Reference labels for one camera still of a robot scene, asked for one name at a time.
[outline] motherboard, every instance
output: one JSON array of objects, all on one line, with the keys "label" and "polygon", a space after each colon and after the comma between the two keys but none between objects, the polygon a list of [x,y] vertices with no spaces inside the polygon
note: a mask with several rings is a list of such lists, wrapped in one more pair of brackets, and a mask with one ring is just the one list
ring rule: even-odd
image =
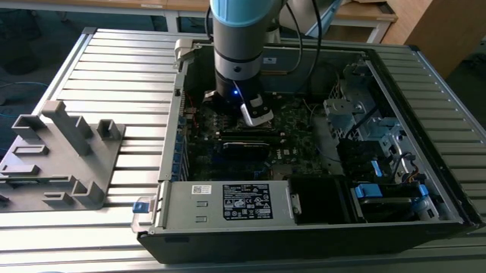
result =
[{"label": "motherboard", "polygon": [[322,104],[273,93],[274,119],[249,127],[241,117],[218,114],[187,95],[187,149],[193,181],[285,180],[289,175],[320,175],[324,168],[314,141],[313,116]]}]

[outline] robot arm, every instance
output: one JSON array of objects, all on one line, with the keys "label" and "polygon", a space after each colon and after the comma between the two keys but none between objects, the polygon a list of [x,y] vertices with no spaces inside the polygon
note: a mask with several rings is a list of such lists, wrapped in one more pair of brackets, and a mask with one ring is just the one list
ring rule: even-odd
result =
[{"label": "robot arm", "polygon": [[249,126],[274,118],[259,81],[265,35],[287,0],[211,0],[217,93]]}]

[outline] power supply label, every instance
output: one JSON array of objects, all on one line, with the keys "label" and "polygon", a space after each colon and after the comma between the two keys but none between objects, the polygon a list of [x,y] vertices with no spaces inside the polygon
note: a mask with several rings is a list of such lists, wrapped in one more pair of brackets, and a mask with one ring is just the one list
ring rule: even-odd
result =
[{"label": "power supply label", "polygon": [[227,221],[273,219],[269,184],[223,185],[223,217]]}]

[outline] green circuit board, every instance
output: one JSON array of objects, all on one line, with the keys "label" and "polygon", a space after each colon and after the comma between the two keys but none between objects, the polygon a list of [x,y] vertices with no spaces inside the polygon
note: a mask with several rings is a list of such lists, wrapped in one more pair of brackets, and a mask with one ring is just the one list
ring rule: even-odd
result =
[{"label": "green circuit board", "polygon": [[[242,118],[218,115],[205,105],[186,109],[190,180],[281,180],[293,173],[328,173],[310,126],[312,114],[324,115],[322,104],[306,106],[294,96],[274,95],[271,99],[274,119],[258,127],[246,126]],[[269,156],[265,160],[229,160],[219,154],[229,142],[269,143]]]}]

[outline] aluminum slotted table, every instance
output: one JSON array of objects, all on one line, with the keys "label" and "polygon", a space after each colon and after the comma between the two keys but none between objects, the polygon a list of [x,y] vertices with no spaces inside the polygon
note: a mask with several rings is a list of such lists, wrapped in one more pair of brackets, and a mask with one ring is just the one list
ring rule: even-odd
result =
[{"label": "aluminum slotted table", "polygon": [[[486,231],[428,243],[397,255],[233,264],[159,264],[131,231],[131,206],[157,192],[158,170],[181,38],[203,35],[86,29],[34,111],[63,100],[89,123],[126,124],[123,146],[103,209],[0,214],[2,272],[255,271],[368,266],[394,272],[441,272],[486,265]],[[283,43],[295,40],[285,39]],[[486,213],[486,134],[421,52],[394,45],[326,42],[377,50],[445,161],[481,214]],[[142,223],[150,224],[146,214]]]}]

